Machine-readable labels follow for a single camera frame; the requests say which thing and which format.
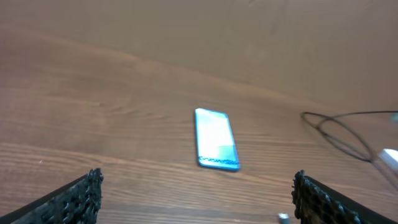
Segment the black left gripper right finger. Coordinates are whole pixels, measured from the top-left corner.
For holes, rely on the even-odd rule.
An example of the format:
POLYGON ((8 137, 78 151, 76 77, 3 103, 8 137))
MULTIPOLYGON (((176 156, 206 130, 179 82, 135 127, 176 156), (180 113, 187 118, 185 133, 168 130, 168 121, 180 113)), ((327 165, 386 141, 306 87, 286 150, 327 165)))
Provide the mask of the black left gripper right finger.
POLYGON ((293 179, 292 203, 301 224, 397 224, 321 182, 297 172, 293 179))

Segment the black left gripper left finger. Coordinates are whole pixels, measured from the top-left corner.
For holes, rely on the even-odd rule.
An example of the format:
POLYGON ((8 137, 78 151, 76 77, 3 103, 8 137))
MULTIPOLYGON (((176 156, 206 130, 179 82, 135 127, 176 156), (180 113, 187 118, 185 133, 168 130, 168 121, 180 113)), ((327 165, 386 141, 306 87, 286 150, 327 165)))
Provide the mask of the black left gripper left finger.
POLYGON ((95 224, 101 208, 100 168, 1 217, 1 223, 95 224))

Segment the blue Galaxy smartphone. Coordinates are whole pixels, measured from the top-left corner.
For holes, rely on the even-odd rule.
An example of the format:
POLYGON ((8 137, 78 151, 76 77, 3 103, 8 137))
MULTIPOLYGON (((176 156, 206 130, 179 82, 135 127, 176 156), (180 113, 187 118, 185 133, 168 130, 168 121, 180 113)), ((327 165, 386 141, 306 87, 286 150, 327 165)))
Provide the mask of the blue Galaxy smartphone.
POLYGON ((204 108, 194 110, 199 165, 237 172, 241 165, 229 116, 204 108))

